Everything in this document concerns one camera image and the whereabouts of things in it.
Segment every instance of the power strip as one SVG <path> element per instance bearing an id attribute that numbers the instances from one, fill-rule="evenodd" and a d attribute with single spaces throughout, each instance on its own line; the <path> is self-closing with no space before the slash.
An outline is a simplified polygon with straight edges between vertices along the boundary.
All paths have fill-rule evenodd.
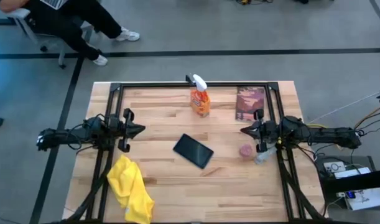
<path id="1" fill-rule="evenodd" d="M 346 171 L 346 167 L 343 162 L 324 162 L 324 168 L 328 173 Z"/>

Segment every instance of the yellow microfiber towel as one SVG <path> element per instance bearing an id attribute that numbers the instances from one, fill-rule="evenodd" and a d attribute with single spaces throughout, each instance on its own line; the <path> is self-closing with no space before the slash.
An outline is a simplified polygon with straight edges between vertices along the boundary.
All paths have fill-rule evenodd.
<path id="1" fill-rule="evenodd" d="M 107 175 L 116 199 L 125 208 L 125 220 L 149 224 L 154 201 L 148 196 L 135 162 L 122 155 Z"/>

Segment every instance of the clear plastic bottle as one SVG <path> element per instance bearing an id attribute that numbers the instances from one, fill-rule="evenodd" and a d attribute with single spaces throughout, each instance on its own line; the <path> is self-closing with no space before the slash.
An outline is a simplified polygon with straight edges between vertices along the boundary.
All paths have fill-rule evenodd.
<path id="1" fill-rule="evenodd" d="M 270 147 L 266 152 L 262 152 L 257 154 L 256 158 L 254 158 L 254 162 L 256 164 L 262 164 L 266 161 L 271 155 L 277 152 L 277 148 L 275 146 Z"/>

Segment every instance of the person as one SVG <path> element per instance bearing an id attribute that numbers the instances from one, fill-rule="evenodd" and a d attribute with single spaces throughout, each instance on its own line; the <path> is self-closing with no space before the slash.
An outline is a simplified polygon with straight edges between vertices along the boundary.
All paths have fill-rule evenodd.
<path id="1" fill-rule="evenodd" d="M 106 65 L 108 60 L 99 50 L 86 43 L 82 38 L 82 30 L 73 23 L 72 16 L 79 16 L 89 22 L 110 39 L 121 42 L 136 41 L 140 38 L 138 33 L 121 27 L 97 0 L 68 0 L 59 10 L 39 0 L 0 0 L 0 10 L 3 12 L 12 12 L 18 8 L 31 11 L 37 28 L 60 37 L 73 50 L 100 66 Z"/>

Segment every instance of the electronic device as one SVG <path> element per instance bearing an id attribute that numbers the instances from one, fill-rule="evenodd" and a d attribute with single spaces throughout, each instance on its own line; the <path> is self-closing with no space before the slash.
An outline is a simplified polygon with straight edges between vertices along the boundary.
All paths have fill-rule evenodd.
<path id="1" fill-rule="evenodd" d="M 40 0 L 55 10 L 59 10 L 69 0 Z"/>
<path id="2" fill-rule="evenodd" d="M 213 151 L 190 136 L 183 134 L 173 150 L 197 167 L 204 169 L 213 155 Z"/>
<path id="3" fill-rule="evenodd" d="M 353 191 L 348 191 L 345 194 L 347 198 L 351 198 L 351 199 L 356 198 L 356 194 Z"/>
<path id="4" fill-rule="evenodd" d="M 342 197 L 345 197 L 346 194 L 344 192 L 338 192 L 338 193 L 336 193 L 336 196 L 339 198 L 342 198 Z"/>
<path id="5" fill-rule="evenodd" d="M 345 164 L 341 161 L 338 162 L 324 162 L 324 168 L 328 173 L 346 171 Z"/>

